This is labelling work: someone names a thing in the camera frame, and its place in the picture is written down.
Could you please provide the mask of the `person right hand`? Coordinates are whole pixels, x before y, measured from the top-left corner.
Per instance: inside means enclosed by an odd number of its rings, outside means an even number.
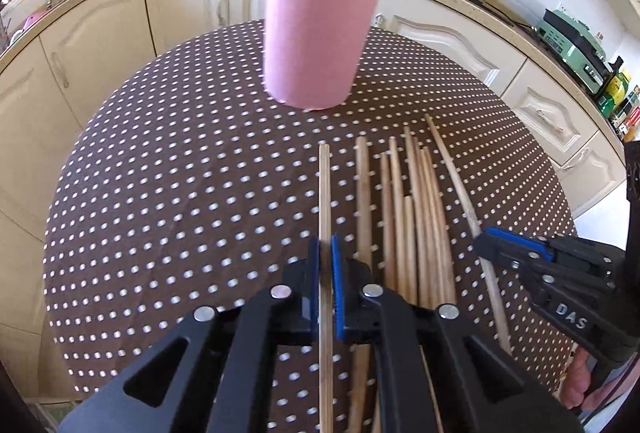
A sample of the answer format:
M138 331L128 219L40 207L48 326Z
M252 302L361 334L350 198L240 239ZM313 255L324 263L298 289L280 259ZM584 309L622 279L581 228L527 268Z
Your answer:
M578 347L567 368L560 392L560 402L567 409L579 408L583 411L593 411L615 387L615 383L610 382L605 387L587 394L591 384L591 372L587 367L589 357L590 354L585 349Z

